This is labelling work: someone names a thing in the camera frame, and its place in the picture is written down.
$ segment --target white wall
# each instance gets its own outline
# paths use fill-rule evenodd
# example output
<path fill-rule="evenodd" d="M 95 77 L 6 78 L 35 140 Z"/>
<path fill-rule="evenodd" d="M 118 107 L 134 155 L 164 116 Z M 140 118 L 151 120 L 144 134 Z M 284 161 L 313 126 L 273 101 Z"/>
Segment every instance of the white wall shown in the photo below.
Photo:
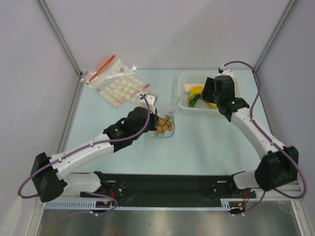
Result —
<path fill-rule="evenodd" d="M 299 1 L 259 70 L 263 100 L 276 137 L 294 145 L 308 179 L 305 197 L 315 222 L 315 1 Z"/>
<path fill-rule="evenodd" d="M 288 0 L 46 0 L 81 70 L 106 54 L 142 69 L 255 64 Z"/>
<path fill-rule="evenodd" d="M 2 1 L 0 22 L 1 218 L 35 156 L 57 151 L 77 77 L 34 0 Z"/>

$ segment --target white vent strip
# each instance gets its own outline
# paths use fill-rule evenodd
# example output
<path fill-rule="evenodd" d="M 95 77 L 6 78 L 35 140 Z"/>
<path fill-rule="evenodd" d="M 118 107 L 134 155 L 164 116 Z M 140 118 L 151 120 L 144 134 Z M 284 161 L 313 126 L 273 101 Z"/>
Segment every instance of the white vent strip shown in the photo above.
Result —
<path fill-rule="evenodd" d="M 95 207 L 96 200 L 54 200 L 46 204 L 45 209 L 68 210 L 102 210 L 108 208 Z M 221 207 L 131 207 L 119 206 L 117 210 L 231 210 L 228 201 L 221 201 Z"/>

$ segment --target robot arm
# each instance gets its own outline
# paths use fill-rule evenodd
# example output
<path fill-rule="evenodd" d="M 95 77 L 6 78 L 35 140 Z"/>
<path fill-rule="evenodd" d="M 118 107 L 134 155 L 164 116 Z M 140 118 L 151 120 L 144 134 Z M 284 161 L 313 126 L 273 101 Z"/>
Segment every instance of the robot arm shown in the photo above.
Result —
<path fill-rule="evenodd" d="M 202 99 L 205 102 L 216 103 L 219 112 L 226 119 L 239 128 L 257 151 L 261 160 L 254 171 L 241 172 L 233 175 L 233 180 L 238 189 L 259 187 L 269 191 L 297 179 L 297 170 L 293 164 L 274 146 L 277 144 L 293 160 L 298 163 L 298 151 L 295 147 L 286 147 L 266 129 L 262 131 L 271 139 L 270 142 L 254 125 L 251 118 L 250 106 L 242 99 L 235 97 L 234 72 L 229 69 L 220 71 L 221 75 L 207 78 Z"/>
<path fill-rule="evenodd" d="M 41 153 L 35 158 L 31 174 L 49 163 L 54 163 L 32 178 L 42 202 L 49 202 L 64 191 L 76 195 L 74 193 L 78 194 L 81 191 L 95 192 L 104 185 L 101 183 L 101 173 L 91 173 L 89 176 L 70 173 L 92 160 L 130 146 L 142 133 L 156 130 L 158 116 L 155 103 L 157 96 L 147 93 L 145 97 L 150 108 L 149 123 L 145 128 L 148 106 L 142 99 L 140 107 L 136 107 L 126 118 L 110 125 L 91 141 L 51 157 Z"/>

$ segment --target plastic bag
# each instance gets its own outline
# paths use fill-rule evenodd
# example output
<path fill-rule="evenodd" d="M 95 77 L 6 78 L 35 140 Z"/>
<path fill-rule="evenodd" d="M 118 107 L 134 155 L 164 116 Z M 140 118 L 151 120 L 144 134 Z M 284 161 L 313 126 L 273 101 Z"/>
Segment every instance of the plastic bag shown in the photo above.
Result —
<path fill-rule="evenodd" d="M 151 137 L 151 139 L 168 139 L 174 135 L 174 114 L 178 102 L 179 97 L 171 100 L 169 103 L 165 104 L 157 110 L 157 115 L 159 116 L 159 120 L 157 122 L 157 130 L 154 132 L 154 135 Z"/>
<path fill-rule="evenodd" d="M 89 88 L 119 107 L 126 101 L 139 104 L 139 92 L 146 92 L 150 84 L 137 75 L 136 66 L 131 69 L 115 55 L 104 57 L 83 79 Z"/>

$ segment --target metal frame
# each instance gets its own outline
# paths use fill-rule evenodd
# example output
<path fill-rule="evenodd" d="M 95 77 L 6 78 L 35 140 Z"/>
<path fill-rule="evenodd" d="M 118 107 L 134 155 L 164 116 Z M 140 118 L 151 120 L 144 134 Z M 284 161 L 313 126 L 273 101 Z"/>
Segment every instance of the metal frame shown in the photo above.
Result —
<path fill-rule="evenodd" d="M 83 73 L 80 71 L 80 68 L 79 68 L 66 40 L 64 39 L 51 11 L 49 10 L 45 0 L 36 0 L 36 2 L 38 3 L 40 9 L 42 10 L 44 17 L 46 18 L 53 34 L 55 35 L 56 39 L 60 43 L 60 46 L 61 46 L 62 50 L 64 51 L 66 57 L 68 58 L 69 62 L 71 63 L 71 66 L 75 70 L 76 74 L 81 78 Z M 284 24 L 286 23 L 289 16 L 291 15 L 297 2 L 298 2 L 298 0 L 290 0 L 288 2 L 288 4 L 286 5 L 286 7 L 285 7 L 279 21 L 277 22 L 266 46 L 264 47 L 262 53 L 260 54 L 260 56 L 257 60 L 257 63 L 255 64 L 256 70 L 259 70 L 261 64 L 266 59 L 268 53 L 270 52 L 272 46 L 274 45 L 274 43 L 276 41 L 278 35 L 280 34 L 281 29 L 283 28 Z M 76 113 L 76 110 L 77 110 L 77 107 L 78 107 L 78 104 L 80 101 L 83 87 L 84 87 L 83 83 L 78 82 L 73 100 L 71 102 L 71 107 L 69 109 L 69 113 L 67 116 L 63 136 L 62 136 L 62 139 L 61 139 L 60 144 L 59 144 L 59 148 L 58 148 L 59 152 L 64 151 L 64 149 L 66 147 L 66 143 L 67 143 L 68 138 L 69 138 L 70 130 L 71 130 L 74 118 L 75 118 L 75 113 Z M 300 188 L 298 187 L 297 182 L 283 186 L 283 188 L 284 188 L 285 192 L 288 194 L 290 194 L 292 192 L 296 193 L 296 191 L 300 191 Z M 259 190 L 257 190 L 256 192 L 257 192 L 258 196 L 261 196 L 262 192 L 260 192 Z M 271 192 L 268 192 L 268 194 L 266 194 L 266 196 L 265 196 L 265 201 L 268 201 L 268 200 L 274 201 L 274 200 L 286 200 L 286 199 L 284 199 L 282 196 L 276 195 L 273 191 L 271 191 Z M 303 236 L 315 235 L 304 201 L 301 201 L 301 200 L 300 201 L 292 201 L 292 206 L 293 206 L 293 209 L 295 212 L 295 216 L 296 216 L 301 234 Z"/>

